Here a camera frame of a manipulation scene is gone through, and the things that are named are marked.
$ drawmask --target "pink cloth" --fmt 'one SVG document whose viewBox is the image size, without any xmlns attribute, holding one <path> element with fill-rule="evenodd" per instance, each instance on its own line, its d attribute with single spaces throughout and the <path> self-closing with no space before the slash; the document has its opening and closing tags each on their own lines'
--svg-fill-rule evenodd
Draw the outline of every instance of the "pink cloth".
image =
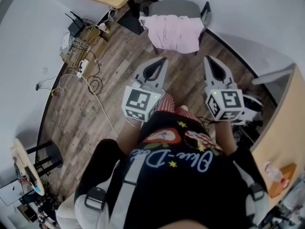
<svg viewBox="0 0 305 229">
<path fill-rule="evenodd" d="M 176 15 L 140 16 L 145 21 L 148 37 L 156 48 L 190 53 L 199 50 L 199 35 L 204 25 L 200 18 Z"/>
</svg>

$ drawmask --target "white shoe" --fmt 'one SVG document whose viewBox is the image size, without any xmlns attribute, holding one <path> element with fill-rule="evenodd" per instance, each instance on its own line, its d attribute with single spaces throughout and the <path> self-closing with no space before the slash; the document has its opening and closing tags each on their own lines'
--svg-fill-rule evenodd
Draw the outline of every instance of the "white shoe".
<svg viewBox="0 0 305 229">
<path fill-rule="evenodd" d="M 186 105 L 182 105 L 180 108 L 184 109 L 185 111 L 189 111 L 189 108 Z"/>
</svg>

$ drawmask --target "wooden floor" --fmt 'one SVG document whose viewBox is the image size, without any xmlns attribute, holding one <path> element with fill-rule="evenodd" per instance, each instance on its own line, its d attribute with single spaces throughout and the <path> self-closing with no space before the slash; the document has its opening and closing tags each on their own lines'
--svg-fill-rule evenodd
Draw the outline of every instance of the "wooden floor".
<svg viewBox="0 0 305 229">
<path fill-rule="evenodd" d="M 124 6 L 120 16 L 127 9 Z M 111 33 L 107 35 L 108 47 L 99 60 L 99 77 L 103 80 L 103 89 L 98 98 L 116 132 L 119 133 L 125 122 L 121 110 L 125 86 L 129 83 L 134 70 L 156 55 L 146 31 L 137 36 L 114 22 L 111 22 L 110 29 Z M 176 105 L 187 105 L 190 112 L 197 116 L 208 115 L 203 101 L 203 57 L 211 55 L 231 69 L 241 89 L 248 89 L 262 98 L 265 105 L 263 120 L 264 124 L 268 123 L 275 110 L 268 95 L 262 87 L 251 84 L 254 78 L 252 74 L 209 34 L 204 34 L 197 56 L 159 51 L 160 56 L 169 59 L 164 89 L 173 95 Z M 44 122 L 41 143 L 53 140 L 62 153 L 64 165 L 61 169 L 51 171 L 49 177 L 43 176 L 42 180 L 50 184 L 50 190 L 54 194 L 67 198 L 75 191 L 99 141 L 116 137 L 97 99 L 88 92 L 84 80 L 65 76 L 61 80 L 61 86 L 65 90 L 65 95 L 59 94 L 52 99 Z M 39 159 L 44 157 L 45 153 L 39 151 Z"/>
</svg>

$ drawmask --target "electronic device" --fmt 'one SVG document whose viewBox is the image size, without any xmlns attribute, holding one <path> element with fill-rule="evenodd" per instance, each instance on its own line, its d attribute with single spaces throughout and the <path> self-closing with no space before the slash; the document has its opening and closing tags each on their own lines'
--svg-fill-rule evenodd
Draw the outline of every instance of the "electronic device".
<svg viewBox="0 0 305 229">
<path fill-rule="evenodd" d="M 83 22 L 82 18 L 79 17 L 77 14 L 73 13 L 70 11 L 76 19 L 71 18 L 68 14 L 65 13 L 73 22 L 72 24 L 68 27 L 68 30 L 70 32 L 70 35 L 72 37 L 78 37 L 78 35 L 82 32 L 82 30 L 85 28 L 85 23 Z"/>
<path fill-rule="evenodd" d="M 168 59 L 158 57 L 141 64 L 131 86 L 126 86 L 122 110 L 126 117 L 147 122 L 163 98 Z"/>
<path fill-rule="evenodd" d="M 63 49 L 62 46 L 61 46 L 60 51 L 61 51 L 61 54 L 62 54 L 62 55 L 65 55 L 65 56 L 70 55 L 70 53 L 71 53 L 72 50 L 73 50 L 72 45 L 73 45 L 75 39 L 76 39 L 75 37 L 70 36 L 70 37 L 69 37 L 69 46 L 66 47 L 65 49 Z"/>
<path fill-rule="evenodd" d="M 62 45 L 61 48 L 65 49 L 72 45 L 72 37 L 70 36 L 70 33 L 66 34 L 62 39 Z"/>
<path fill-rule="evenodd" d="M 89 61 L 86 60 L 86 59 L 80 61 L 78 72 L 76 74 L 78 79 L 80 79 L 81 76 L 84 75 L 84 73 L 85 73 L 85 71 L 87 69 L 88 63 L 89 63 Z"/>
</svg>

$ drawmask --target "black t-shirt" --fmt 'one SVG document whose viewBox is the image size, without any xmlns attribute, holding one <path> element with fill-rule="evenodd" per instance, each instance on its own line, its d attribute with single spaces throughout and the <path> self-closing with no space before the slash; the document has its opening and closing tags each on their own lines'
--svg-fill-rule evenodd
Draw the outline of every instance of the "black t-shirt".
<svg viewBox="0 0 305 229">
<path fill-rule="evenodd" d="M 124 228 L 156 229 L 182 219 L 210 229 L 250 227 L 245 214 L 249 190 L 232 162 L 266 189 L 250 151 L 240 147 L 227 157 L 201 124 L 168 112 L 155 112 L 143 125 L 138 145 L 128 157 L 114 140 L 102 140 L 81 178 L 75 199 L 107 180 L 116 161 L 121 160 L 106 194 L 112 213 L 133 157 L 143 152 L 147 157 Z"/>
</svg>

